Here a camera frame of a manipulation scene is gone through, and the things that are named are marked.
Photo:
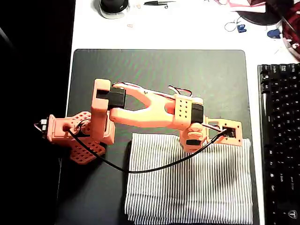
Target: white surface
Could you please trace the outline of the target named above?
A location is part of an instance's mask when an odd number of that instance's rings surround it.
[[[213,0],[185,0],[169,4],[168,9],[144,6],[143,1],[132,0],[129,14],[108,20],[94,8],[98,1],[76,1],[70,74],[73,52],[80,48],[238,49],[245,52],[259,217],[260,224],[264,225],[257,65],[297,62],[281,39],[267,37],[267,31],[276,26],[257,26],[240,19],[239,24],[245,24],[247,31],[227,32],[224,25],[239,16],[224,10]]]

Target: scissors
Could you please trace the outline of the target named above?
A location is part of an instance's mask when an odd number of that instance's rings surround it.
[[[144,3],[146,6],[165,6],[165,8],[168,8],[169,2],[175,2],[175,1],[147,1]]]

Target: striped cloth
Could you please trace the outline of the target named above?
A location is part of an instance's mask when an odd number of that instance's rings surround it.
[[[187,156],[175,135],[133,134],[129,169],[156,168]],[[250,141],[212,144],[164,170],[129,174],[125,213],[135,224],[252,224]]]

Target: blue object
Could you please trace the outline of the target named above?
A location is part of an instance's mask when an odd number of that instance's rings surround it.
[[[244,29],[244,28],[245,28],[245,25],[244,25],[244,24],[238,25],[238,32],[239,32],[239,33],[246,32],[247,30]]]
[[[279,39],[280,38],[280,31],[278,29],[275,29],[275,30],[270,30],[268,33],[267,33],[268,37],[270,38],[277,38]]]

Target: red object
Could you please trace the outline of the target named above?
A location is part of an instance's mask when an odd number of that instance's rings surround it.
[[[285,16],[287,21],[297,31],[298,34],[300,33],[300,15],[297,14],[297,12],[299,11],[300,11],[300,2],[296,3]],[[293,48],[293,45],[299,44],[300,41],[299,37],[295,34],[295,32],[293,32],[293,30],[285,22],[283,22],[282,34],[284,37],[285,46],[293,54],[293,56],[296,57],[297,60],[300,60],[300,46],[298,46],[295,49]]]
[[[87,164],[95,158],[68,133],[70,129],[79,139],[98,155],[105,153],[100,143],[113,144],[115,124],[121,123],[142,128],[171,128],[180,131],[180,142],[186,152],[194,152],[209,141],[209,128],[222,131],[232,128],[235,137],[220,137],[215,143],[242,145],[242,126],[240,122],[224,119],[209,119],[203,115],[203,123],[191,123],[192,104],[203,105],[203,99],[181,94],[168,95],[165,93],[144,89],[131,83],[119,82],[113,85],[123,88],[127,95],[140,100],[145,109],[131,111],[122,108],[108,110],[108,99],[97,98],[97,91],[110,91],[111,82],[96,79],[92,95],[90,112],[80,112],[73,117],[55,118],[50,115],[47,138],[50,142],[72,148],[71,159],[79,164]],[[189,145],[189,140],[197,145]]]

